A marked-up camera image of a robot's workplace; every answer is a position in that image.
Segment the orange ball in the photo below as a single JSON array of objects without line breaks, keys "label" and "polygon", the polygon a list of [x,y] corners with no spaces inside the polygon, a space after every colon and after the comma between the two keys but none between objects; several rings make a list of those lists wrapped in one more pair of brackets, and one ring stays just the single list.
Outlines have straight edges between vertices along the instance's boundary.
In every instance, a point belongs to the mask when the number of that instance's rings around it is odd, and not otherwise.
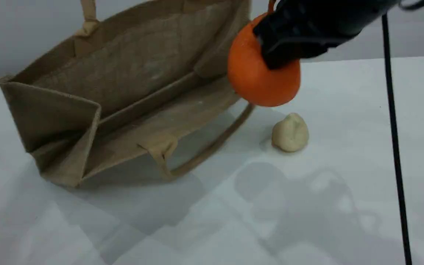
[{"label": "orange ball", "polygon": [[228,76],[235,91],[247,101],[275,107],[291,101],[300,88],[300,61],[269,70],[253,28],[266,14],[246,25],[234,39],[229,53]]}]

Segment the bag handle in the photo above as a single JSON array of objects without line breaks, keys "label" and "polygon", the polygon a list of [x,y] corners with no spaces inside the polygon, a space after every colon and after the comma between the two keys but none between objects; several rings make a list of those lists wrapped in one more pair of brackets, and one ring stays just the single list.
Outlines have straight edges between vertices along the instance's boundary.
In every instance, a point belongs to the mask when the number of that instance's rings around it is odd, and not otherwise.
[{"label": "bag handle", "polygon": [[79,29],[74,35],[78,37],[88,37],[99,26],[99,20],[96,18],[96,0],[80,0],[83,8],[83,28]]},{"label": "bag handle", "polygon": [[165,174],[165,180],[173,181],[178,177],[183,176],[185,173],[191,171],[215,152],[217,152],[224,145],[225,141],[227,141],[227,139],[230,138],[230,136],[234,134],[234,132],[237,131],[237,129],[239,129],[240,126],[243,125],[243,123],[248,119],[250,114],[253,112],[254,107],[255,106],[253,104],[249,103],[246,109],[234,121],[234,123],[229,128],[227,128],[215,141],[206,146],[189,161],[173,170],[168,168],[166,160],[172,155],[173,151],[178,146],[178,140],[176,138],[171,137],[169,141],[163,144],[149,146],[148,144],[144,143],[139,144],[139,146],[147,150],[150,156],[155,159],[156,163]]}]

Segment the gray wall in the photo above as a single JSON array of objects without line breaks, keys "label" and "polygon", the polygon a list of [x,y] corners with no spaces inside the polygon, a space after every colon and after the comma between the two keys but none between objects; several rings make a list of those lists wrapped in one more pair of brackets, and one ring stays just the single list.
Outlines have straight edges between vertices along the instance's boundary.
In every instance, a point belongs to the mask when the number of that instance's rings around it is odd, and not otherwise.
[{"label": "gray wall", "polygon": [[[144,0],[97,0],[100,19]],[[252,16],[266,10],[267,0],[252,0]],[[0,0],[0,77],[16,73],[39,55],[71,35],[82,24],[78,0]],[[392,50],[395,57],[424,56],[424,10],[393,10]],[[339,49],[317,60],[370,59],[382,57],[380,23]]]}]

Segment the white tabletop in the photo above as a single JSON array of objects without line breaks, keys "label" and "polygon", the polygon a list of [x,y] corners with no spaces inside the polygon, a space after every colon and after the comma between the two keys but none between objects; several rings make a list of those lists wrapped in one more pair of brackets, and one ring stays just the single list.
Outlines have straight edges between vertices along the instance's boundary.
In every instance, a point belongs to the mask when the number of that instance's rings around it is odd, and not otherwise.
[{"label": "white tabletop", "polygon": [[[424,265],[424,57],[393,60],[415,265]],[[66,190],[24,153],[0,92],[0,264],[403,264],[382,59],[303,64],[290,104],[257,109],[215,156],[177,182],[142,156]],[[239,102],[180,143],[174,163],[220,133]],[[274,150],[290,112],[309,145]]]}]

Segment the jute tote bag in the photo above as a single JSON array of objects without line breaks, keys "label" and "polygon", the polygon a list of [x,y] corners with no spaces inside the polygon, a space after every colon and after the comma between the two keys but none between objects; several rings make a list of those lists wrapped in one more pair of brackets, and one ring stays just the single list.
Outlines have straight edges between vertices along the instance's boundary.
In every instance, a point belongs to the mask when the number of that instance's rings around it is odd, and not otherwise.
[{"label": "jute tote bag", "polygon": [[226,77],[229,47],[249,21],[249,0],[152,0],[84,24],[15,76],[0,79],[25,150],[42,177],[75,187],[149,153],[174,180],[207,159],[247,119],[169,170],[178,139],[239,97]]}]

